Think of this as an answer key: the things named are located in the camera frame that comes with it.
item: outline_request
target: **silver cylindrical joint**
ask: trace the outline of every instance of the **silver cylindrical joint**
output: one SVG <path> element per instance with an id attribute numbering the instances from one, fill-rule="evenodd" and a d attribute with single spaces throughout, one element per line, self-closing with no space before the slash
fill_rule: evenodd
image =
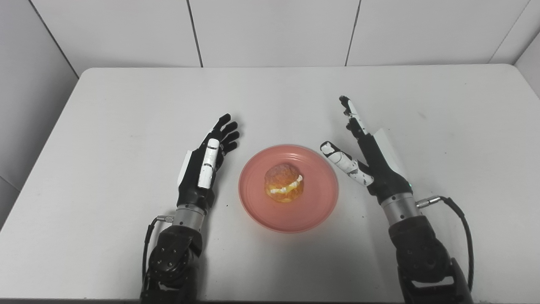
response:
<path id="1" fill-rule="evenodd" d="M 173 225 L 189 227 L 195 231 L 201 231 L 205 212 L 194 204 L 184 204 L 178 206 L 174 214 Z"/>
<path id="2" fill-rule="evenodd" d="M 418 208 L 425 208 L 429 205 L 442 201 L 442 198 L 438 195 L 428 197 L 427 199 L 419 200 L 416 202 Z"/>
<path id="3" fill-rule="evenodd" d="M 390 226 L 410 217 L 422 215 L 416 207 L 412 193 L 395 194 L 384 200 L 381 203 L 381 207 L 386 214 Z"/>

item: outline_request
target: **white table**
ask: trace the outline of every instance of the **white table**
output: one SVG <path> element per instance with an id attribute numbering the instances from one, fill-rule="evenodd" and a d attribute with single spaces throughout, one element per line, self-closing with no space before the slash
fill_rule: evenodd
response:
<path id="1" fill-rule="evenodd" d="M 475 301 L 539 302 L 540 101 L 509 65 L 88 70 L 0 233 L 0 298 L 137 299 L 146 226 L 174 211 L 185 151 L 229 111 L 242 137 L 205 222 L 199 297 L 402 301 L 383 211 L 342 172 L 333 213 L 305 233 L 263 228 L 238 198 L 244 164 L 269 146 L 332 140 L 363 159 L 342 94 L 386 128 L 417 199 L 465 211 Z M 424 213 L 466 272 L 457 216 Z"/>

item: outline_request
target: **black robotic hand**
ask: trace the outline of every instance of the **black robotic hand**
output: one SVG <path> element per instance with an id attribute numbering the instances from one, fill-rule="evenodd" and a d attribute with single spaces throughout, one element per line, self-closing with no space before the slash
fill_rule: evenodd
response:
<path id="1" fill-rule="evenodd" d="M 356 138 L 367 164 L 353 159 L 329 141 L 321 145 L 321 151 L 349 177 L 367 186 L 369 193 L 377 197 L 390 224 L 388 232 L 396 247 L 398 274 L 405 302 L 472 303 L 472 242 L 463 213 L 451 199 L 445 197 L 430 197 L 416 202 L 411 185 L 398 165 L 384 130 L 371 135 L 366 131 L 351 100 L 345 96 L 339 100 L 345 107 L 344 114 L 349 118 L 347 129 Z M 441 200 L 458 210 L 464 222 L 470 254 L 469 288 L 457 262 L 450 259 L 429 221 L 420 212 L 420 208 Z M 447 276 L 454 279 L 453 284 L 427 288 L 418 288 L 413 284 L 439 283 Z"/>
<path id="2" fill-rule="evenodd" d="M 240 137 L 236 131 L 238 124 L 230 121 L 230 114 L 219 118 L 199 148 L 186 153 L 178 178 L 175 215 L 156 218 L 172 222 L 172 225 L 159 234 L 146 271 L 146 248 L 156 220 L 148 227 L 143 253 L 141 303 L 195 301 L 197 262 L 203 251 L 200 230 L 206 214 L 214 204 L 212 187 L 215 175 L 225 155 L 238 146 L 235 140 Z"/>
<path id="3" fill-rule="evenodd" d="M 346 128 L 353 133 L 366 158 L 367 165 L 353 160 L 350 155 L 327 141 L 321 145 L 321 151 L 340 169 L 354 180 L 367 186 L 371 195 L 377 196 L 379 203 L 397 193 L 412 193 L 409 182 L 402 176 L 402 171 L 396 163 L 391 150 L 381 150 L 376 136 L 371 135 L 366 128 L 351 100 L 346 96 L 339 98 L 345 107 L 344 114 L 349 117 Z"/>
<path id="4" fill-rule="evenodd" d="M 236 131 L 238 124 L 230 121 L 230 114 L 223 115 L 201 145 L 195 151 L 187 152 L 178 178 L 177 206 L 195 203 L 206 211 L 212 207 L 215 175 L 225 155 L 238 146 L 235 140 L 240 137 Z"/>

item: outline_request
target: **robotic finger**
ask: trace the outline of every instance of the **robotic finger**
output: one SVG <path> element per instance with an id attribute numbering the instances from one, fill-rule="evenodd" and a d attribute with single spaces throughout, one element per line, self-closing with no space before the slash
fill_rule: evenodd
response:
<path id="1" fill-rule="evenodd" d="M 369 186 L 373 183 L 373 177 L 369 174 L 369 167 L 358 160 L 354 160 L 350 155 L 340 150 L 329 141 L 321 145 L 322 153 L 333 162 L 338 168 L 345 172 L 356 182 Z"/>

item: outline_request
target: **pastry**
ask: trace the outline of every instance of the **pastry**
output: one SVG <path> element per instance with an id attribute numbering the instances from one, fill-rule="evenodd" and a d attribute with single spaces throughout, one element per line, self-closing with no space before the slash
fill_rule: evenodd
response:
<path id="1" fill-rule="evenodd" d="M 303 192 L 303 176 L 294 166 L 279 164 L 266 172 L 265 192 L 276 202 L 291 202 Z"/>

